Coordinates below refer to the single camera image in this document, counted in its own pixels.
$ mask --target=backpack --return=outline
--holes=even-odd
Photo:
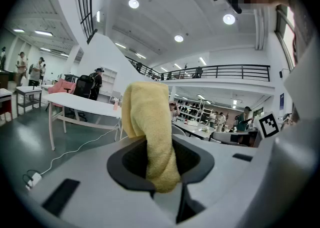
[[[29,74],[31,74],[31,71],[32,71],[32,69],[33,69],[33,64],[29,67]]]
[[[94,73],[90,74],[90,77],[93,79],[93,85],[91,87],[91,89],[96,87],[96,77],[98,76],[98,74],[94,77]]]

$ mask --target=pillar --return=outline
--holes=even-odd
[[[62,75],[64,74],[70,74],[70,71],[71,71],[71,67],[72,65],[74,64],[74,61],[75,61],[75,58],[76,58],[76,55],[78,54],[80,50],[80,45],[77,44],[77,45],[74,45],[69,53],[69,57],[68,59],[66,60],[66,63],[65,63],[65,67],[63,68],[63,73]]]
[[[177,92],[176,87],[172,86],[169,101],[174,101],[176,92]]]
[[[11,46],[10,46],[10,49],[8,51],[8,53],[6,54],[6,58],[5,58],[5,64],[4,64],[4,69],[5,70],[8,70],[9,69],[9,64],[10,64],[10,60],[12,59],[12,55],[13,55],[13,50],[15,49],[15,45],[18,41],[18,37],[16,36],[15,39],[13,40]]]

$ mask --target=cabinet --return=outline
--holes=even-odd
[[[117,72],[103,67],[104,73],[102,73],[102,88],[100,89],[100,94],[111,96],[114,88],[114,83],[117,77]]]

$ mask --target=shelving unit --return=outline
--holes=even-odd
[[[102,95],[111,96],[114,90],[113,88],[117,77],[117,72],[104,66],[102,66],[102,68],[104,73],[102,74],[102,88],[100,89],[100,93]]]
[[[202,102],[203,101],[196,101],[196,100],[184,100],[184,99],[180,99],[180,98],[174,98],[175,99],[175,101],[177,102],[178,100],[182,100],[182,101],[184,101],[184,104],[178,104],[178,106],[180,106],[180,110],[181,110],[181,108],[182,107],[185,107],[185,108],[187,108],[188,110],[196,110],[196,115],[192,115],[192,114],[188,114],[188,113],[186,113],[186,112],[181,112],[180,111],[180,113],[181,114],[184,114],[184,115],[187,115],[187,116],[189,116],[189,117],[193,117],[193,118],[195,118],[195,120],[197,120],[197,119],[199,119],[199,122],[201,121],[201,117],[202,117],[202,115],[203,115],[203,110],[201,110],[200,109],[200,106],[201,106],[201,104],[202,104]],[[188,105],[185,105],[185,103],[186,102],[190,102],[190,103],[198,103],[199,104],[199,108],[195,108],[195,107],[191,107],[191,106],[188,106]],[[179,117],[178,116],[178,119],[179,120],[185,120],[185,118],[184,117]]]

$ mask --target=ceiling light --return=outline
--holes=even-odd
[[[202,61],[202,63],[203,63],[205,66],[207,65],[207,63],[205,62],[205,60],[204,60],[202,57],[200,57],[199,59]]]
[[[46,50],[46,51],[50,51],[49,49],[46,49],[46,48],[42,48],[42,47],[41,47],[40,49],[41,49],[41,50]]]
[[[50,33],[50,32],[46,32],[46,31],[39,31],[39,30],[35,30],[35,32],[36,32],[37,34],[44,34],[44,35],[52,36],[52,33]]]
[[[178,69],[182,69],[181,67],[179,67],[177,64],[174,64]]]
[[[129,1],[129,6],[133,9],[136,9],[139,7],[139,2],[137,0],[130,0]]]
[[[174,39],[175,39],[177,42],[182,42],[184,38],[183,38],[181,35],[176,35],[176,36],[174,37]]]
[[[114,44],[117,45],[117,46],[120,46],[120,47],[122,47],[122,48],[124,48],[124,49],[126,48],[125,46],[123,46],[123,45],[121,45],[121,44],[119,44],[119,43],[116,43],[116,42],[115,42]]]
[[[232,25],[235,22],[235,18],[231,14],[226,14],[223,18],[225,24]]]
[[[146,57],[142,56],[142,55],[139,54],[139,53],[136,53],[136,55],[137,55],[139,58],[146,58]]]

